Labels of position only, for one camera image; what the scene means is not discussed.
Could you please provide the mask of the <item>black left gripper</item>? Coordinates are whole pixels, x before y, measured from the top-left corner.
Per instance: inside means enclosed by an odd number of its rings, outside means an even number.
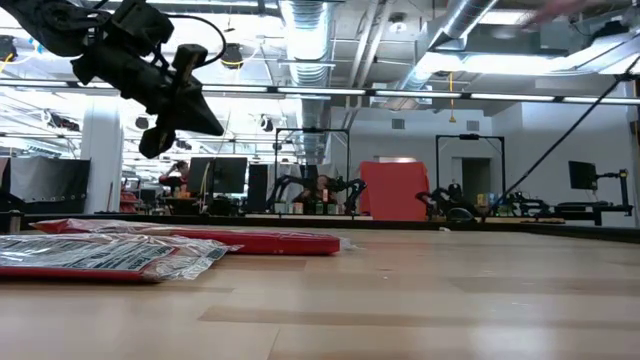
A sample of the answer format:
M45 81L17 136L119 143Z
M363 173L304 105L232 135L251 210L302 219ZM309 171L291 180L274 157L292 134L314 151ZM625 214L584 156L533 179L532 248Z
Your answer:
M200 87L172 89L168 68L145 60L168 42L173 31L164 13L145 1L126 0L102 28L103 37L71 62L74 75L85 85L99 78L119 90L123 98L142 104L152 115L168 107L166 128L148 129L140 139L139 152L148 159L173 146L176 130L212 136L224 133Z

